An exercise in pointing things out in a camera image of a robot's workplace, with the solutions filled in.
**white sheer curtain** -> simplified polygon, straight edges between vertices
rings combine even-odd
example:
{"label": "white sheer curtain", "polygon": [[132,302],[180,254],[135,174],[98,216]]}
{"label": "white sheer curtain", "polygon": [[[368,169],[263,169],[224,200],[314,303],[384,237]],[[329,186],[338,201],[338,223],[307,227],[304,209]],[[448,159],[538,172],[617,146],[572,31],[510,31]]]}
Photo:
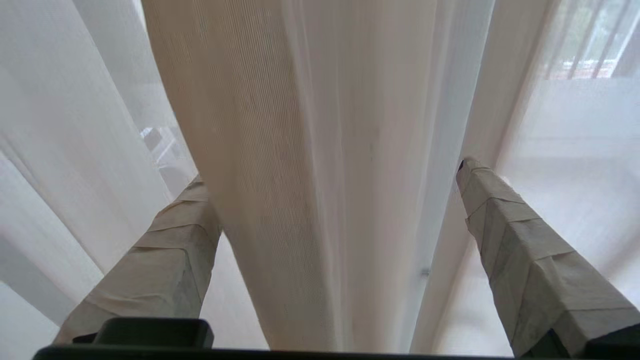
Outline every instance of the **white sheer curtain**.
{"label": "white sheer curtain", "polygon": [[[636,306],[639,19],[638,0],[559,3],[530,81],[520,92],[498,167],[542,218]],[[463,268],[474,270],[458,274],[439,352],[510,353],[486,276],[478,276],[478,256],[472,244]],[[463,335],[473,333],[482,335]]]}
{"label": "white sheer curtain", "polygon": [[[50,343],[196,175],[141,11],[136,1],[0,2],[3,359],[28,359]],[[228,251],[218,258],[235,263]],[[215,271],[212,286],[222,286],[212,293],[238,295],[207,301],[244,304],[236,320],[253,324],[253,337],[242,344],[263,347],[242,278]]]}

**sheer curtain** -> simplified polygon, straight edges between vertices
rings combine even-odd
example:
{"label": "sheer curtain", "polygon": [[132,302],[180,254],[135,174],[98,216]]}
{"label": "sheer curtain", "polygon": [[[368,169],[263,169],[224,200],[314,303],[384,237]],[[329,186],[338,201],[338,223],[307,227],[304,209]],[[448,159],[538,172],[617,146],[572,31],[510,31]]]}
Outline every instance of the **sheer curtain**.
{"label": "sheer curtain", "polygon": [[[0,49],[0,357],[28,359],[197,170],[139,1],[2,1]],[[214,278],[264,347],[242,278]]]}
{"label": "sheer curtain", "polygon": [[[638,0],[558,4],[530,81],[520,92],[498,167],[533,209],[636,306],[639,19]],[[486,276],[478,276],[484,275],[478,256],[472,244],[463,268],[473,271],[458,274],[439,352],[510,353]],[[485,334],[484,342],[465,342],[456,335],[461,327]]]}

